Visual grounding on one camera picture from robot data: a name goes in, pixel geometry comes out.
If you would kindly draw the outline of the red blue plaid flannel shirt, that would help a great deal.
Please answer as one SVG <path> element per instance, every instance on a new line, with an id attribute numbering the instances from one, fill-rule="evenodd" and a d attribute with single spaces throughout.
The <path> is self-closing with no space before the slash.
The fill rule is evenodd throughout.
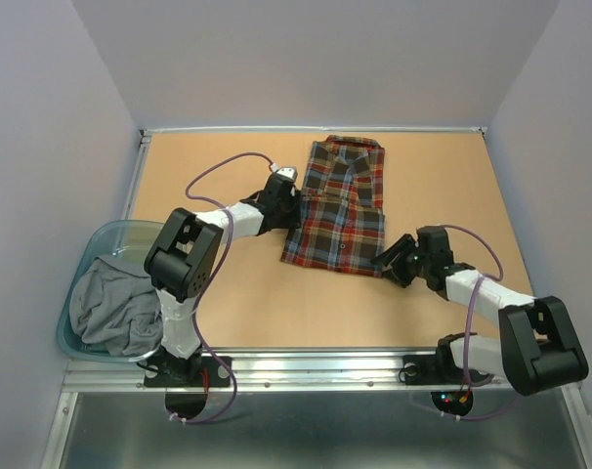
<path id="1" fill-rule="evenodd" d="M 312 144 L 301 188 L 300 226 L 280 260 L 304 268 L 381 277 L 385 149 L 374 140 L 329 136 Z"/>

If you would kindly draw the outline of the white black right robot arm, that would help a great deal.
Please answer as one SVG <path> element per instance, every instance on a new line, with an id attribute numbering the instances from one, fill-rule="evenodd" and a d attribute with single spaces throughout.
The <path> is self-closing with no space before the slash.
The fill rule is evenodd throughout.
<path id="1" fill-rule="evenodd" d="M 438 342 L 428 368 L 436 380 L 478 387 L 500 377 L 530 396 L 586 379 L 589 364 L 565 303 L 516 292 L 500 277 L 456 261 L 449 229 L 404 234 L 371 261 L 402 288 L 421 278 L 445 301 L 466 308 L 464 331 Z"/>

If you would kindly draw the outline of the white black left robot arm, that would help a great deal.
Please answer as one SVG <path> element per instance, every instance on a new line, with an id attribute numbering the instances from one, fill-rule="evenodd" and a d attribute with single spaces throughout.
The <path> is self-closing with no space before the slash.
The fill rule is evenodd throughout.
<path id="1" fill-rule="evenodd" d="M 297 170 L 281 167 L 262 190 L 210 212 L 174 210 L 148 251 L 144 268 L 161 305 L 160 348 L 147 360 L 149 386 L 198 386 L 201 341 L 194 328 L 201 294 L 214 276 L 219 254 L 240 238 L 296 228 L 300 222 Z"/>

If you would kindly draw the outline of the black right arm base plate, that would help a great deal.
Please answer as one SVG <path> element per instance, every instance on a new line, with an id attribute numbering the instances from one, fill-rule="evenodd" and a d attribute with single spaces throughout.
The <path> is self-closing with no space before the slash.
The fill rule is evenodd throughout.
<path id="1" fill-rule="evenodd" d="M 402 357 L 399 380 L 408 386 L 460 385 L 465 378 L 453 359 L 438 354 L 409 354 Z"/>

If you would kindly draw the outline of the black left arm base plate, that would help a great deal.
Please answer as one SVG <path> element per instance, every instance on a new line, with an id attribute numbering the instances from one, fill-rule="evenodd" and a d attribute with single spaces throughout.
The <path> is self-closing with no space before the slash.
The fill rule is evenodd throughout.
<path id="1" fill-rule="evenodd" d="M 152 356 L 138 367 L 145 372 L 147 388 L 229 388 L 231 379 L 211 357 L 200 354 L 189 359 Z"/>

